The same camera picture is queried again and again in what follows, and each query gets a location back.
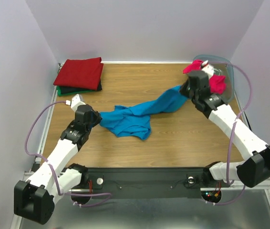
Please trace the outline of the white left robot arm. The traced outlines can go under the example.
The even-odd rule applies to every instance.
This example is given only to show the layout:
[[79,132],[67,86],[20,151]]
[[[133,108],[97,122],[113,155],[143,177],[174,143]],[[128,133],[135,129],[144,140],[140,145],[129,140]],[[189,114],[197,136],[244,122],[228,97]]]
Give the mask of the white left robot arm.
[[75,118],[62,132],[60,139],[44,164],[26,181],[18,181],[14,187],[14,214],[45,224],[55,205],[74,186],[83,188],[88,175],[69,168],[61,177],[60,172],[87,142],[94,126],[101,121],[100,114],[84,103],[75,110]]

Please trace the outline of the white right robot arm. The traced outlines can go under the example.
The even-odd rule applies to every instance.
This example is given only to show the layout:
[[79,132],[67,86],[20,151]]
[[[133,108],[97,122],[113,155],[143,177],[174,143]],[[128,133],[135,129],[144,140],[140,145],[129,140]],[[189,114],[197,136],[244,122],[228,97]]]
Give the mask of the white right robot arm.
[[204,71],[191,71],[181,86],[180,93],[195,108],[229,137],[229,146],[235,146],[243,160],[232,163],[216,162],[202,174],[202,181],[213,186],[219,180],[240,181],[255,187],[270,178],[270,145],[256,136],[235,114],[225,97],[211,92],[208,75]]

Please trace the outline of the blue t-shirt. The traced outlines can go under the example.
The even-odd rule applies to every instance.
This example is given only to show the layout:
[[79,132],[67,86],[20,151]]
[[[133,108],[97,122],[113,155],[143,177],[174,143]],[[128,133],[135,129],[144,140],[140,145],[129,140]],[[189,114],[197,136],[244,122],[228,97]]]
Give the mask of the blue t-shirt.
[[116,137],[135,136],[140,140],[146,140],[152,132],[152,115],[176,112],[188,100],[179,90],[180,86],[175,86],[155,100],[134,106],[116,105],[111,112],[101,112],[100,126]]

